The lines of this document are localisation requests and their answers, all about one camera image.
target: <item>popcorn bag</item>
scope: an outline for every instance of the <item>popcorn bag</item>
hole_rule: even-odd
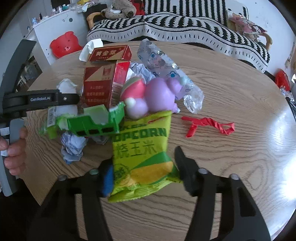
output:
[[[112,138],[114,190],[110,202],[147,196],[171,182],[180,182],[179,172],[166,154],[171,111],[125,121]]]

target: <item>clear plastic bag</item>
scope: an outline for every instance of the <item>clear plastic bag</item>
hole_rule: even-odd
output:
[[[150,40],[144,39],[140,43],[137,54],[154,76],[179,79],[183,87],[176,96],[176,100],[184,98],[184,105],[193,114],[201,110],[204,99],[202,90],[159,47]]]

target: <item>black and white blanket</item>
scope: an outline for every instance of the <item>black and white blanket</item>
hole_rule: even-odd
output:
[[[200,43],[225,55],[245,60],[265,72],[270,59],[268,51],[225,27],[226,12],[221,10],[225,9],[225,0],[199,0],[200,5],[194,5],[193,0],[177,2],[178,8],[172,5],[173,0],[146,0],[145,10],[149,15],[102,20],[89,31],[87,40],[101,38],[110,42],[125,42],[146,36],[158,41]]]

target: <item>red plastic bear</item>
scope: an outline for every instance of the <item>red plastic bear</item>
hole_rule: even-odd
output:
[[[57,58],[82,50],[82,47],[78,43],[78,38],[72,31],[66,32],[57,39],[53,40],[50,43],[50,48]]]

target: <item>plastic wrapper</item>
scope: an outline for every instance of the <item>plastic wrapper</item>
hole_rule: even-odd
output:
[[[145,79],[145,78],[144,78],[144,75],[142,75],[141,73],[136,74],[131,68],[128,68],[128,72],[127,72],[127,74],[126,74],[126,82],[127,82],[130,78],[132,78],[132,77],[136,77],[136,76],[138,76],[138,77],[140,77],[140,78],[142,78],[142,79]]]
[[[138,49],[138,58],[143,62],[155,77],[177,78],[183,86],[176,100],[184,97],[184,105],[191,113],[197,113],[202,108],[204,94],[202,90],[168,57],[159,47],[150,40],[141,41]]]
[[[137,121],[125,121],[112,137],[114,190],[110,202],[133,200],[152,194],[171,182],[179,172],[166,154],[171,111]]]
[[[141,76],[145,79],[146,83],[155,78],[155,75],[152,74],[151,71],[144,66],[144,64],[131,62],[130,69],[135,73],[135,76]]]
[[[291,91],[286,91],[285,88],[280,88],[280,90],[283,96],[285,96],[285,98],[289,97],[291,101],[295,101]]]

